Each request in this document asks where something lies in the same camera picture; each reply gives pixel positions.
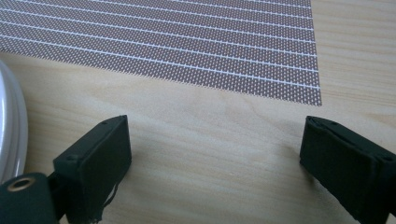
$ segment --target light wood surface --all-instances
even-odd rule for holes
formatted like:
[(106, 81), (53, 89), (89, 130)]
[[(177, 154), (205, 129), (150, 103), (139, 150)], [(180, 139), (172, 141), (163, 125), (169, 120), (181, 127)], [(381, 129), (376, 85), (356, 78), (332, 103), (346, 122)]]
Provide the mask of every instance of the light wood surface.
[(396, 3), (312, 7), (321, 107), (0, 53), (26, 100), (25, 172), (50, 174), (96, 123), (126, 114), (133, 165), (102, 223), (356, 223), (300, 166), (304, 119), (396, 153)]

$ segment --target wood grain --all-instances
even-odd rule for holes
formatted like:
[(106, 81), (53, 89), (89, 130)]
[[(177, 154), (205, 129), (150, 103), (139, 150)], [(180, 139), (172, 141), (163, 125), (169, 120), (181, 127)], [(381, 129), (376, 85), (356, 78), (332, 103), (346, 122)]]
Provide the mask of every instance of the wood grain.
[(133, 166), (102, 223), (356, 223), (299, 165), (304, 118), (396, 153), (396, 4), (312, 6), (321, 107), (0, 53), (28, 109), (25, 172), (50, 174), (96, 123), (126, 114)]

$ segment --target perforated sheet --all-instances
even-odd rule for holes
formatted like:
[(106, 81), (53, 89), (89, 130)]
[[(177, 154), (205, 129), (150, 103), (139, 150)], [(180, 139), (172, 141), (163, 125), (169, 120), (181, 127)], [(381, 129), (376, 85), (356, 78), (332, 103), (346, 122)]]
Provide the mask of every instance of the perforated sheet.
[(309, 0), (3, 0), (0, 50), (321, 105)]

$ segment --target wooden table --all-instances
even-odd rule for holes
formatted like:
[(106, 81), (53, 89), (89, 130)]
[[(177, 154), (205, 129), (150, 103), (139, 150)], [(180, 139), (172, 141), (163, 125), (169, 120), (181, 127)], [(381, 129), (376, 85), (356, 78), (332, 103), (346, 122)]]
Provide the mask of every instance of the wooden table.
[(396, 4), (312, 7), (321, 107), (1, 53), (26, 100), (25, 172), (50, 174), (96, 123), (126, 114), (133, 165), (102, 223), (356, 223), (300, 166), (304, 119), (396, 153)]

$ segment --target white stripe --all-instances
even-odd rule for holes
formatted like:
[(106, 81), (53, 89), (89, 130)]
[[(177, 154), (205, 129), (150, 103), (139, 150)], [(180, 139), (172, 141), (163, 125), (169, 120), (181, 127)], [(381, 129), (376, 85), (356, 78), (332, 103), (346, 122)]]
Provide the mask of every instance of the white stripe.
[(231, 17), (221, 17), (221, 16), (215, 16), (215, 15), (208, 15), (208, 14), (188, 12), (188, 11), (179, 11), (179, 10), (173, 10), (173, 9), (167, 9), (167, 8), (160, 8), (160, 7), (144, 7), (144, 6), (133, 5), (133, 4), (107, 2), (107, 1), (101, 1), (101, 0), (89, 0), (89, 1), (98, 2), (98, 3), (112, 4), (112, 5), (118, 5), (118, 6), (126, 6), (126, 7), (141, 7), (141, 8), (147, 8), (147, 9), (152, 9), (152, 10), (176, 12), (176, 13), (182, 13), (182, 14), (188, 14), (188, 15), (195, 15), (195, 16), (203, 16), (203, 17), (216, 18), (216, 19), (222, 19), (222, 20), (229, 20), (229, 21), (250, 22), (250, 23), (256, 23), (256, 24), (261, 24), (261, 25), (277, 26), (277, 27), (290, 28), (290, 29), (296, 29), (296, 30), (305, 30), (305, 31), (313, 31), (314, 30), (312, 28), (305, 28), (305, 27), (300, 27), (300, 26), (289, 26), (289, 25), (282, 25), (282, 24), (271, 23), (271, 22), (263, 22), (263, 21), (248, 21), (248, 20), (241, 20), (241, 19), (236, 19), (236, 18), (231, 18)]
[(305, 7), (305, 6), (298, 6), (298, 5), (291, 5), (291, 4), (284, 4), (284, 3), (276, 3), (276, 2), (268, 2), (268, 1), (261, 1), (261, 0), (244, 0), (244, 1), (271, 4), (271, 5), (280, 5), (280, 6), (283, 6), (283, 7), (311, 8), (311, 7)]
[(19, 23), (14, 23), (14, 22), (0, 21), (0, 23), (5, 23), (5, 24), (9, 24), (9, 25), (16, 25), (16, 26), (22, 26), (22, 27), (29, 27), (29, 28), (34, 28), (34, 29), (38, 29), (38, 30), (45, 30), (45, 31), (51, 31), (51, 32), (56, 32), (56, 33), (68, 34), (68, 35), (81, 35), (81, 36), (86, 36), (86, 37), (90, 37), (90, 38), (117, 41), (117, 42), (121, 42), (121, 43), (135, 44), (135, 45), (147, 46), (147, 47), (152, 47), (152, 48), (170, 49), (170, 50), (176, 50), (176, 51), (180, 51), (180, 52), (188, 52), (188, 53), (192, 53), (192, 54), (201, 54), (201, 55), (205, 55), (205, 56), (217, 57), (217, 58), (223, 58), (223, 59), (229, 59), (229, 60), (236, 60), (236, 61), (241, 61), (241, 62), (246, 62), (246, 63), (259, 63), (259, 64), (265, 64), (265, 65), (270, 65), (270, 66), (275, 66), (275, 67), (282, 67), (282, 68), (288, 68), (288, 69), (293, 69), (293, 70), (301, 70), (301, 71), (313, 72), (313, 73), (318, 71), (318, 70), (315, 70), (315, 69), (308, 69), (308, 68), (302, 68), (302, 67), (296, 67), (296, 66), (289, 66), (289, 65), (285, 65), (285, 64), (259, 62), (259, 61), (249, 60), (249, 59), (235, 58), (235, 57), (218, 55), (218, 54), (213, 54), (213, 53), (206, 53), (206, 52), (195, 51), (195, 50), (190, 50), (190, 49), (177, 49), (177, 48), (172, 48), (172, 47), (152, 45), (152, 44), (146, 44), (146, 43), (141, 43), (141, 42), (135, 42), (135, 41), (129, 41), (129, 40), (123, 40), (123, 39), (116, 39), (116, 38), (110, 38), (110, 37), (104, 37), (104, 36), (98, 36), (98, 35), (86, 35), (86, 34), (74, 33), (74, 32), (62, 31), (62, 30), (54, 30), (54, 29), (50, 29), (50, 28), (37, 27), (37, 26), (19, 24)]
[(156, 31), (143, 30), (143, 29), (137, 29), (137, 28), (131, 28), (131, 27), (125, 27), (125, 26), (118, 26), (118, 25), (111, 25), (111, 24), (104, 24), (104, 23), (91, 22), (91, 21), (79, 21), (79, 20), (67, 19), (67, 18), (62, 18), (62, 17), (53, 17), (53, 16), (35, 14), (35, 13), (30, 13), (30, 12), (17, 11), (17, 10), (13, 10), (13, 9), (0, 8), (0, 11), (10, 11), (10, 12), (15, 12), (15, 13), (20, 13), (20, 14), (25, 14), (25, 15), (30, 15), (30, 16), (37, 16), (37, 17), (50, 18), (50, 19), (55, 19), (55, 20), (60, 20), (60, 21), (73, 21), (73, 22), (87, 23), (89, 25), (105, 26), (105, 27), (111, 27), (111, 28), (117, 28), (117, 29), (132, 30), (132, 31), (137, 31), (137, 32), (146, 32), (146, 33), (155, 34), (155, 35), (170, 35), (170, 36), (175, 36), (175, 37), (180, 37), (180, 38), (195, 39), (195, 40), (200, 40), (200, 41), (213, 42), (213, 43), (225, 44), (225, 45), (232, 45), (232, 46), (243, 47), (243, 48), (268, 50), (268, 51), (273, 51), (273, 52), (278, 52), (278, 53), (294, 54), (294, 55), (315, 57), (315, 58), (318, 57), (316, 54), (299, 53), (299, 52), (282, 50), (282, 49), (269, 49), (269, 48), (257, 47), (257, 46), (252, 46), (252, 45), (244, 45), (244, 44), (237, 44), (237, 43), (225, 42), (225, 41), (220, 41), (220, 40), (205, 39), (205, 38), (189, 36), (189, 35), (175, 35), (175, 34), (170, 34), (170, 33), (156, 32)]
[(59, 8), (74, 9), (74, 10), (79, 10), (79, 11), (93, 12), (93, 13), (105, 14), (105, 15), (110, 15), (110, 16), (120, 16), (120, 17), (133, 18), (133, 19), (139, 19), (139, 20), (159, 21), (159, 22), (173, 23), (173, 24), (177, 24), (177, 25), (186, 25), (186, 26), (198, 27), (198, 28), (204, 28), (204, 29), (220, 30), (220, 31), (238, 33), (238, 34), (243, 34), (243, 35), (258, 35), (258, 36), (265, 36), (265, 37), (269, 37), (269, 38), (283, 39), (283, 40), (296, 41), (296, 42), (304, 42), (304, 43), (310, 43), (310, 44), (315, 43), (315, 41), (312, 41), (312, 40), (301, 40), (301, 39), (294, 39), (294, 38), (275, 36), (275, 35), (263, 35), (263, 34), (257, 34), (257, 33), (251, 33), (251, 32), (235, 31), (235, 30), (216, 28), (216, 27), (210, 27), (210, 26), (204, 26), (204, 25), (196, 25), (196, 24), (184, 23), (184, 22), (178, 22), (178, 21), (163, 21), (163, 20), (157, 20), (157, 19), (152, 19), (152, 18), (144, 18), (144, 17), (123, 15), (123, 14), (118, 14), (118, 13), (95, 11), (95, 10), (77, 8), (77, 7), (63, 7), (63, 6), (58, 6), (58, 5), (29, 2), (29, 1), (24, 1), (24, 0), (16, 0), (16, 1), (29, 3), (29, 4), (36, 4), (36, 5), (41, 5), (41, 6), (47, 6), (47, 7), (59, 7)]
[(254, 10), (254, 9), (240, 8), (240, 7), (226, 7), (226, 6), (211, 5), (211, 4), (206, 4), (206, 3), (186, 2), (186, 1), (180, 1), (180, 0), (168, 0), (168, 1), (200, 5), (200, 6), (205, 6), (205, 7), (220, 7), (220, 8), (235, 9), (235, 10), (241, 10), (241, 11), (257, 12), (257, 13), (263, 13), (263, 14), (283, 16), (283, 17), (293, 17), (293, 18), (299, 18), (299, 19), (312, 20), (312, 18), (309, 18), (309, 17), (295, 16), (295, 15), (289, 15), (289, 14), (283, 14), (283, 13), (277, 13), (277, 12), (269, 12), (269, 11), (259, 11), (259, 10)]
[(84, 50), (84, 51), (88, 51), (88, 52), (100, 53), (100, 54), (105, 54), (105, 55), (112, 55), (112, 56), (117, 56), (117, 57), (122, 57), (122, 58), (129, 58), (129, 59), (133, 59), (133, 60), (148, 61), (148, 62), (151, 62), (151, 63), (163, 63), (163, 64), (175, 65), (175, 66), (180, 66), (180, 67), (184, 67), (184, 68), (191, 68), (191, 69), (196, 69), (196, 70), (220, 73), (220, 74), (237, 76), (237, 77), (255, 78), (255, 79), (258, 79), (258, 80), (264, 80), (264, 81), (276, 82), (276, 83), (281, 83), (281, 84), (287, 84), (287, 85), (291, 85), (291, 86), (299, 86), (299, 87), (304, 87), (304, 88), (320, 90), (320, 87), (318, 87), (318, 86), (310, 86), (310, 85), (305, 85), (305, 84), (300, 84), (300, 83), (281, 81), (281, 80), (276, 80), (276, 79), (271, 79), (271, 78), (266, 78), (266, 77), (254, 77), (254, 76), (243, 75), (243, 74), (238, 74), (238, 73), (218, 71), (218, 70), (214, 70), (214, 69), (210, 69), (210, 68), (196, 67), (196, 66), (191, 66), (191, 65), (181, 64), (181, 63), (169, 63), (169, 62), (164, 62), (164, 61), (160, 61), (160, 60), (152, 60), (152, 59), (147, 59), (147, 58), (140, 58), (140, 57), (135, 57), (135, 56), (131, 56), (131, 55), (118, 54), (118, 53), (106, 52), (106, 51), (95, 50), (95, 49), (84, 49), (84, 48), (79, 48), (79, 47), (66, 46), (66, 45), (61, 45), (61, 44), (54, 44), (54, 43), (49, 43), (49, 42), (44, 42), (44, 41), (20, 38), (20, 37), (16, 37), (16, 36), (0, 35), (0, 37), (16, 39), (16, 40), (21, 40), (21, 41), (27, 41), (27, 42), (33, 42), (33, 43), (38, 43), (38, 44), (51, 45), (51, 46), (67, 48), (67, 49)]

